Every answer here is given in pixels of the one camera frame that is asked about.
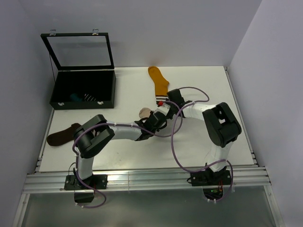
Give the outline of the brown pink striped sock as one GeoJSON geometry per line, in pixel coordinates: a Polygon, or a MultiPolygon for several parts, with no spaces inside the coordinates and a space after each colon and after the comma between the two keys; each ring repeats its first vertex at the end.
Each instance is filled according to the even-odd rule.
{"type": "Polygon", "coordinates": [[[48,137],[46,138],[48,145],[52,147],[59,147],[74,140],[73,138],[74,132],[80,126],[81,125],[79,123],[74,123],[65,130],[48,135],[48,137]]]}

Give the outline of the aluminium mounting rail frame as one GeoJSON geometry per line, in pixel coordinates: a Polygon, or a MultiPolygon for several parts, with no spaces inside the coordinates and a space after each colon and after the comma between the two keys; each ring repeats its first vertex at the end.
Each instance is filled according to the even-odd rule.
{"type": "Polygon", "coordinates": [[[108,169],[107,203],[95,209],[71,204],[63,189],[65,172],[42,172],[37,166],[26,177],[13,226],[178,226],[283,227],[285,225],[265,167],[257,162],[232,163],[233,186],[215,204],[198,201],[202,187],[186,183],[178,167],[108,169]]]}

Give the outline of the black glass-lid display box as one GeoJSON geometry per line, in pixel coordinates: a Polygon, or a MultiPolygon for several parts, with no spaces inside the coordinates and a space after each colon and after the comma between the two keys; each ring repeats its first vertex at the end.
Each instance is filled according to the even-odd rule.
{"type": "Polygon", "coordinates": [[[112,109],[115,106],[116,74],[108,33],[94,29],[90,33],[40,35],[55,77],[50,105],[54,110],[112,109]],[[91,94],[95,102],[72,102],[72,93],[91,94]]]}

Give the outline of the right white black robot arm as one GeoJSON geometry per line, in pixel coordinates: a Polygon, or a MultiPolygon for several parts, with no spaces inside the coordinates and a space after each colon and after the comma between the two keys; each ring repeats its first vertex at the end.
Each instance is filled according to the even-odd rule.
{"type": "Polygon", "coordinates": [[[175,150],[174,136],[171,136],[171,150],[177,165],[190,173],[187,182],[192,186],[233,185],[233,167],[227,160],[233,143],[241,134],[241,126],[227,103],[206,105],[205,101],[185,101],[179,89],[167,93],[169,101],[179,107],[176,116],[202,120],[212,142],[209,158],[205,166],[199,170],[189,170],[181,165],[175,150]]]}

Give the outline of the black white striped ankle sock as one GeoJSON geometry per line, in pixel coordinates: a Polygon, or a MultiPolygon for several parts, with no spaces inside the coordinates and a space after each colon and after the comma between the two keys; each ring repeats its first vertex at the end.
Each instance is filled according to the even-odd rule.
{"type": "Polygon", "coordinates": [[[83,101],[84,102],[95,102],[97,99],[91,94],[84,94],[83,101]]]}

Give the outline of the beige red reindeer sock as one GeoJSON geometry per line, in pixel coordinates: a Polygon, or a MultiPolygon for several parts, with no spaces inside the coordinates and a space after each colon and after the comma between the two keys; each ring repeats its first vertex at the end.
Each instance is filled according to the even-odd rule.
{"type": "Polygon", "coordinates": [[[153,111],[150,108],[144,107],[139,111],[139,118],[145,119],[149,118],[153,111]]]}

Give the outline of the mustard yellow striped sock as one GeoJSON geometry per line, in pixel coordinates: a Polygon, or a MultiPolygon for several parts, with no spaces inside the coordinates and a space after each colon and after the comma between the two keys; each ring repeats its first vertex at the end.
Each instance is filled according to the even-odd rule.
{"type": "Polygon", "coordinates": [[[154,82],[156,104],[165,101],[168,97],[167,92],[168,92],[169,82],[163,77],[159,68],[155,66],[150,66],[148,68],[148,74],[152,79],[152,81],[154,82]]]}

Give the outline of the teal sock with red heel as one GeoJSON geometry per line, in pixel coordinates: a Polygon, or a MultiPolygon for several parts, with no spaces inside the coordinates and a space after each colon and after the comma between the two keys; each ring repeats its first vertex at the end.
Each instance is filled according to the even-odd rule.
{"type": "Polygon", "coordinates": [[[72,93],[72,94],[70,95],[70,100],[71,100],[72,102],[82,102],[82,101],[83,101],[83,97],[78,96],[78,94],[76,94],[76,93],[72,93]]]}

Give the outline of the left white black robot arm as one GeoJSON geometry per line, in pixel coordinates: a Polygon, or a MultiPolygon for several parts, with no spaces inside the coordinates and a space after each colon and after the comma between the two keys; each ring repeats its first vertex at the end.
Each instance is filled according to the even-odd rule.
{"type": "Polygon", "coordinates": [[[96,115],[74,133],[73,151],[76,167],[66,176],[64,190],[106,189],[107,175],[94,175],[94,157],[112,140],[143,141],[167,127],[167,114],[151,112],[149,117],[131,123],[114,123],[101,114],[96,115]]]}

